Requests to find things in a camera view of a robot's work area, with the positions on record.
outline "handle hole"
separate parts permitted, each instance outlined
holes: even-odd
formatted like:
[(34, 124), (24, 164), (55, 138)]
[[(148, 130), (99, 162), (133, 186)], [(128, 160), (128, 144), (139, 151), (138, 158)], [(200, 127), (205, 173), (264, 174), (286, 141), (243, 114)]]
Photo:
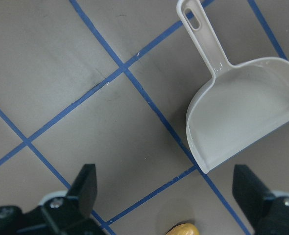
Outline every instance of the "handle hole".
[(196, 16), (192, 13), (191, 9), (186, 8), (184, 10), (184, 15), (185, 15), (185, 18), (186, 18), (187, 22), (190, 24), (190, 27), (192, 29), (194, 29), (194, 30), (199, 29), (200, 23), (197, 20)]

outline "floor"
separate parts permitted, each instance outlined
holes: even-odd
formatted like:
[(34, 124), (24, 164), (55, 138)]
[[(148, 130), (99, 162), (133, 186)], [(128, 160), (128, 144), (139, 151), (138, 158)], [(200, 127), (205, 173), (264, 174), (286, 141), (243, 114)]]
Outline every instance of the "floor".
[[(110, 235), (251, 234), (234, 164), (289, 192), (289, 123), (208, 174), (185, 115), (211, 75), (176, 0), (0, 0), (0, 205), (34, 208), (95, 163), (93, 216)], [(233, 64), (289, 60), (289, 1), (205, 0)]]

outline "scuff mark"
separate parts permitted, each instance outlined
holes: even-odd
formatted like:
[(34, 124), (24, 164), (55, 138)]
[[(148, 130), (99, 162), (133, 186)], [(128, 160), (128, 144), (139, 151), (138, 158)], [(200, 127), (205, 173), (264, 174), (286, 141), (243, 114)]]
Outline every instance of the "scuff mark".
[(120, 14), (120, 15), (118, 15), (118, 16), (115, 16), (115, 17), (117, 18), (117, 17), (121, 17), (121, 16), (127, 16), (127, 15), (124, 15), (124, 14)]
[(96, 69), (96, 71), (97, 71), (103, 78), (105, 78), (105, 76), (101, 73), (100, 70), (98, 70), (97, 68), (95, 68), (95, 69)]

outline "white dustpan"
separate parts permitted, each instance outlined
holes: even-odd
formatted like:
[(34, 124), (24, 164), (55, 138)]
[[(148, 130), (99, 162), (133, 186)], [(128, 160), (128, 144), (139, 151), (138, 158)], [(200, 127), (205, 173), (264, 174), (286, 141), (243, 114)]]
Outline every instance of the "white dustpan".
[(186, 116), (190, 150), (208, 173), (289, 121), (289, 62), (267, 57), (231, 65), (199, 0), (180, 0), (177, 14), (212, 74)]

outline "blue grout line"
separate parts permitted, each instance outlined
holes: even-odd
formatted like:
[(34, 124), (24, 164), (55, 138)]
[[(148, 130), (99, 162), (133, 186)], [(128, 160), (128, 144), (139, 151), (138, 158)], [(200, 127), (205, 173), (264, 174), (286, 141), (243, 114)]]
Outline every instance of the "blue grout line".
[(264, 31), (266, 32), (268, 38), (270, 39), (273, 47), (275, 48), (277, 54), (279, 55), (279, 57), (287, 60), (287, 57), (285, 55), (285, 53), (283, 52), (280, 44), (278, 43), (278, 41), (276, 40), (271, 28), (268, 26), (264, 16), (262, 15), (262, 12), (260, 11), (260, 9), (258, 8), (256, 2), (254, 0), (247, 0), (249, 5), (251, 6), (254, 14), (256, 15), (256, 17), (258, 18), (260, 24), (262, 25)]
[(6, 122), (7, 125), (25, 142), (27, 138), (23, 133), (15, 126), (15, 124), (5, 115), (5, 113), (0, 109), (0, 117)]
[(79, 106), (81, 103), (83, 103), (86, 99), (91, 97), (94, 93), (96, 93), (98, 90), (100, 90), (104, 85), (107, 83), (110, 83), (113, 81), (116, 77), (118, 77), (123, 72), (122, 68), (118, 68), (115, 70), (111, 75), (109, 75), (106, 79), (104, 79), (102, 82), (97, 84), (95, 87), (93, 87), (91, 90), (86, 92), (80, 99), (66, 107), (63, 111), (61, 111), (58, 115), (56, 115), (54, 118), (52, 118), (49, 122), (47, 122), (43, 127), (41, 127), (38, 131), (36, 131), (34, 134), (32, 134), (28, 140), (30, 142), (33, 142), (36, 138), (38, 138), (41, 134), (43, 134), (45, 131), (47, 131), (51, 126), (53, 126), (55, 123), (57, 123), (59, 120), (61, 120), (63, 117), (65, 117), (67, 114), (69, 114), (73, 109), (75, 109), (77, 106)]
[(143, 199), (139, 200), (138, 202), (136, 202), (134, 205), (130, 206), (129, 208), (127, 208), (126, 210), (124, 210), (123, 212), (119, 213), (118, 215), (114, 216), (112, 219), (110, 219), (109, 221), (107, 221), (106, 223), (108, 225), (114, 223), (115, 221), (119, 220), (120, 218), (122, 218), (123, 216), (125, 216), (126, 214), (130, 213), (131, 211), (133, 211), (134, 209), (136, 209), (137, 207), (139, 207), (140, 205), (142, 205), (143, 203), (145, 203), (146, 201), (150, 200), (152, 197), (158, 195), (160, 192), (164, 191), (165, 189), (167, 189), (168, 187), (172, 186), (173, 184), (175, 184), (177, 181), (183, 179), (184, 177), (186, 177), (187, 175), (189, 175), (190, 173), (192, 173), (193, 171), (196, 170), (196, 166), (192, 166), (190, 167), (188, 170), (184, 171), (183, 173), (181, 173), (179, 176), (175, 177), (174, 179), (172, 179), (171, 181), (169, 181), (168, 183), (164, 184), (163, 186), (159, 187), (158, 189), (154, 190), (152, 193), (150, 193), (149, 195), (147, 195), (146, 197), (144, 197)]
[(177, 21), (174, 23), (171, 27), (169, 27), (167, 30), (165, 30), (163, 33), (161, 33), (157, 38), (155, 38), (153, 41), (151, 41), (148, 45), (146, 45), (144, 48), (142, 48), (139, 53), (131, 57), (126, 63), (126, 68), (129, 68), (132, 66), (136, 61), (138, 61), (141, 57), (143, 57), (145, 54), (147, 54), (150, 50), (152, 50), (155, 46), (157, 46), (161, 41), (163, 41), (165, 38), (167, 38), (170, 34), (175, 32), (180, 26), (182, 26), (181, 21)]
[(10, 157), (13, 157), (17, 152), (23, 149), (26, 145), (36, 154), (36, 156), (48, 167), (48, 169), (64, 184), (67, 188), (70, 184), (63, 178), (63, 176), (48, 162), (48, 160), (39, 152), (38, 149), (30, 142), (29, 139), (17, 128), (17, 126), (5, 115), (0, 109), (0, 117), (6, 122), (6, 124), (23, 140), (18, 147), (12, 150), (9, 154), (0, 159), (0, 165), (6, 162)]
[(102, 229), (106, 229), (110, 235), (116, 235), (116, 233), (110, 228), (109, 224), (105, 223), (104, 220), (95, 211), (92, 211), (92, 215), (101, 224)]
[(110, 45), (105, 41), (105, 39), (102, 37), (102, 35), (96, 29), (96, 27), (94, 26), (92, 21), (89, 19), (89, 17), (81, 9), (78, 2), (76, 0), (70, 0), (70, 2), (72, 4), (72, 6), (74, 7), (75, 11), (78, 13), (78, 15), (83, 20), (83, 22), (86, 24), (86, 26), (89, 28), (89, 30), (93, 33), (93, 35), (96, 37), (96, 39), (100, 42), (100, 44), (104, 47), (104, 49), (107, 51), (107, 53), (109, 53), (109, 55), (112, 57), (112, 59), (115, 61), (115, 63), (119, 67), (123, 66), (123, 62), (116, 55), (116, 53), (112, 50)]
[(11, 157), (13, 157), (16, 153), (21, 151), (24, 147), (26, 147), (26, 144), (22, 142), (20, 145), (15, 147), (12, 151), (10, 151), (8, 154), (6, 154), (4, 157), (0, 159), (0, 166), (5, 163), (7, 160), (9, 160)]
[(216, 194), (216, 196), (219, 198), (219, 200), (222, 202), (222, 204), (224, 205), (224, 207), (229, 211), (229, 213), (232, 215), (232, 217), (235, 219), (235, 221), (238, 223), (238, 225), (240, 226), (240, 228), (243, 230), (243, 232), (246, 235), (251, 235), (251, 233), (249, 232), (249, 230), (246, 228), (246, 226), (243, 224), (242, 220), (239, 218), (239, 216), (237, 215), (237, 213), (233, 210), (233, 208), (231, 207), (231, 205), (226, 201), (226, 199), (224, 198), (224, 196), (220, 193), (220, 191), (217, 189), (217, 187), (215, 186), (215, 184), (213, 183), (213, 181), (209, 178), (208, 175), (204, 174), (203, 172), (201, 173), (203, 179), (208, 183), (208, 185), (210, 186), (210, 188), (213, 190), (213, 192)]
[(201, 5), (203, 6), (203, 8), (205, 8), (205, 7), (207, 7), (208, 5), (210, 5), (214, 1), (215, 0), (204, 0)]
[(70, 189), (71, 185), (67, 180), (51, 165), (51, 163), (40, 153), (40, 151), (32, 144), (29, 143), (28, 147), (31, 151), (43, 162), (44, 165), (61, 181), (61, 183), (67, 188)]
[[(156, 104), (153, 102), (153, 100), (150, 98), (148, 93), (144, 90), (140, 82), (135, 78), (135, 76), (129, 71), (125, 71), (126, 76), (131, 81), (131, 83), (134, 85), (134, 87), (138, 90), (138, 92), (142, 95), (142, 97), (145, 99), (145, 101), (148, 103), (148, 105), (151, 107), (151, 109), (156, 113), (156, 115), (161, 120), (162, 124), (166, 127), (166, 129), (170, 132), (170, 134), (173, 136), (173, 138), (176, 140), (176, 142), (179, 144), (179, 146), (182, 148), (182, 150), (187, 154), (189, 151), (185, 148), (183, 142), (181, 141), (180, 137), (177, 135), (171, 124), (167, 121), (167, 119), (164, 117), (162, 112), (159, 110), (159, 108), (156, 106)], [(196, 164), (196, 161), (194, 158), (187, 154), (189, 159)]]

